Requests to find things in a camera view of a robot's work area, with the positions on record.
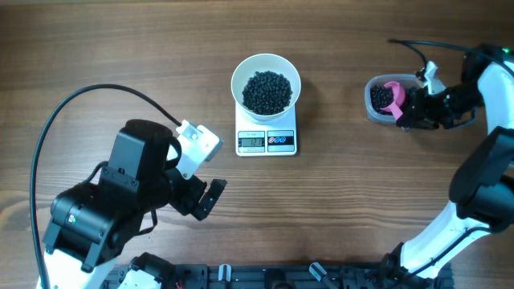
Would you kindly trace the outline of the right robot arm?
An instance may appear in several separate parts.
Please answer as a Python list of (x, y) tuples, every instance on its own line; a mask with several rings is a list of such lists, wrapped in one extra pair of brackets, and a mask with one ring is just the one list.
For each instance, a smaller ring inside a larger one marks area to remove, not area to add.
[(505, 173), (513, 165), (513, 52), (489, 43), (435, 46), (464, 53), (461, 83), (444, 86), (436, 66), (424, 61), (416, 74), (422, 88), (392, 105), (396, 125), (405, 130), (458, 128), (465, 124), (464, 114), (474, 119), (477, 108), (484, 108), (487, 137), (457, 169), (449, 202), (438, 217), (384, 256), (374, 277), (381, 287), (429, 287), (467, 246), (513, 223), (513, 179)]

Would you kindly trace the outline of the pink measuring scoop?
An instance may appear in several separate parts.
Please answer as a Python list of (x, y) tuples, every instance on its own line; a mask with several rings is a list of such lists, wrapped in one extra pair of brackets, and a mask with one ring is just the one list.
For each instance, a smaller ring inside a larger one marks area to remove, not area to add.
[(406, 92), (403, 86), (395, 81), (390, 81), (384, 85), (384, 88), (391, 88), (393, 93), (393, 101), (388, 106), (381, 108), (384, 112), (391, 112), (394, 119), (398, 120), (403, 112), (401, 106), (405, 103)]

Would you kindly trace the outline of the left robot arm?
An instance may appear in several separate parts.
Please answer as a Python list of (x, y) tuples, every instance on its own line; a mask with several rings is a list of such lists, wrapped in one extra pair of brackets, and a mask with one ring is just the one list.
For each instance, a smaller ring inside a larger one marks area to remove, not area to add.
[(205, 219), (226, 181), (201, 181), (195, 172), (221, 148), (222, 139), (188, 121), (175, 132), (150, 120), (129, 120), (117, 133), (108, 161), (85, 180), (60, 193), (51, 204), (43, 236), (45, 275), (51, 288), (98, 288), (125, 244), (148, 234), (146, 214), (172, 206), (183, 216)]

